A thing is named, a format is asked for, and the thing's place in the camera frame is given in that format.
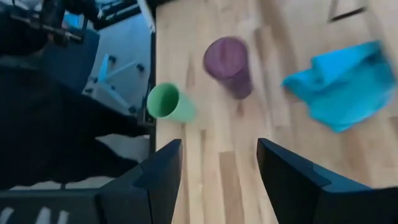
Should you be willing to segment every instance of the plastic cup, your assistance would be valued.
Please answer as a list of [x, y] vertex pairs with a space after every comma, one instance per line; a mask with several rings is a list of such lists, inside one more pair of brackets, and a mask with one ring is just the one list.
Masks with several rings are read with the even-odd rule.
[[213, 42], [205, 52], [203, 66], [235, 99], [244, 99], [252, 92], [248, 50], [239, 38], [223, 37]]
[[149, 93], [147, 109], [154, 118], [182, 123], [193, 121], [196, 108], [192, 101], [173, 83], [161, 83]]

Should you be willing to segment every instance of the green cup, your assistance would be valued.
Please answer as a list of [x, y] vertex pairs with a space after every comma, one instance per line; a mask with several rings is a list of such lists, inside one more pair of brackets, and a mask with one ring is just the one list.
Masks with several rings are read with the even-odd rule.
[[149, 93], [148, 112], [154, 118], [187, 123], [197, 114], [195, 106], [173, 83], [161, 83]]

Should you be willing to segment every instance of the purple cup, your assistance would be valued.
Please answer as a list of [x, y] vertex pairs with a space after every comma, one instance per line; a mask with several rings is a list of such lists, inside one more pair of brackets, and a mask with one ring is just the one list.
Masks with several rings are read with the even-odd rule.
[[223, 37], [205, 52], [203, 66], [235, 99], [244, 99], [252, 92], [248, 50], [237, 37]]

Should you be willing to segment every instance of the blue towel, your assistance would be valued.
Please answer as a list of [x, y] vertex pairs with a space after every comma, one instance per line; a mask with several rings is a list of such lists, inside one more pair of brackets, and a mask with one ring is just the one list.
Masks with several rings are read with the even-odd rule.
[[311, 117], [341, 132], [385, 106], [395, 79], [380, 43], [369, 42], [314, 57], [311, 69], [282, 86], [306, 102]]

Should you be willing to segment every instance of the floor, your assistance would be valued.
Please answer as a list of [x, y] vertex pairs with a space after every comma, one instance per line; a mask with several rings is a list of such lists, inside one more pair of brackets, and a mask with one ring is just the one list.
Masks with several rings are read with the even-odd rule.
[[[340, 1], [339, 13], [358, 0]], [[157, 82], [174, 82], [196, 104], [196, 121], [157, 121], [157, 147], [183, 140], [183, 174], [173, 224], [277, 223], [256, 161], [271, 141], [370, 187], [398, 185], [398, 101], [333, 133], [280, 87], [311, 58], [374, 40], [367, 14], [327, 23], [331, 0], [174, 0], [157, 8]], [[216, 39], [248, 45], [254, 91], [243, 101], [203, 70]]]
[[[137, 75], [132, 71], [125, 71], [122, 75], [111, 79], [118, 93], [131, 105], [141, 107], [142, 99], [147, 93], [147, 82], [150, 74], [150, 32], [142, 15], [134, 16], [100, 32], [99, 47], [91, 77], [96, 77], [105, 54], [117, 57], [113, 69], [137, 61], [145, 67], [143, 74]], [[128, 114], [127, 108], [120, 107], [109, 95], [101, 90], [94, 98], [121, 113]], [[108, 144], [120, 156], [143, 161], [149, 154], [149, 139], [147, 137], [129, 138], [117, 134], [101, 137], [100, 140]], [[78, 183], [68, 184], [67, 189], [97, 188], [108, 183], [107, 177], [93, 177]], [[60, 185], [53, 182], [38, 183], [31, 187], [14, 187], [13, 190], [30, 189], [59, 189]]]

